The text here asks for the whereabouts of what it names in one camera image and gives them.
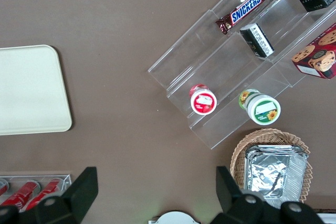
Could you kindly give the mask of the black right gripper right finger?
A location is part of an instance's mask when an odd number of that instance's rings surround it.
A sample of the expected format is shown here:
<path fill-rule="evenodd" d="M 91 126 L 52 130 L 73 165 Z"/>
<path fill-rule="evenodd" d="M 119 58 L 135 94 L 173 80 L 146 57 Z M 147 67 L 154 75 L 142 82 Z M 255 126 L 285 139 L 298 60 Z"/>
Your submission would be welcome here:
<path fill-rule="evenodd" d="M 323 223 L 306 204 L 287 201 L 277 209 L 250 191 L 242 193 L 225 166 L 216 167 L 216 193 L 223 212 L 212 223 Z"/>

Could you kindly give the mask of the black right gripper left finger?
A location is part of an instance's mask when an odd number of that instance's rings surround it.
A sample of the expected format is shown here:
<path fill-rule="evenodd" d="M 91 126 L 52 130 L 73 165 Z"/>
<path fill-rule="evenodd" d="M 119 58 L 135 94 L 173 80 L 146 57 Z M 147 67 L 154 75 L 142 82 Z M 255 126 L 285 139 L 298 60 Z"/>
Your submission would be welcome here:
<path fill-rule="evenodd" d="M 1 223 L 81 223 L 97 195 L 97 168 L 87 167 L 61 196 L 46 198 L 28 211 L 1 206 Z"/>

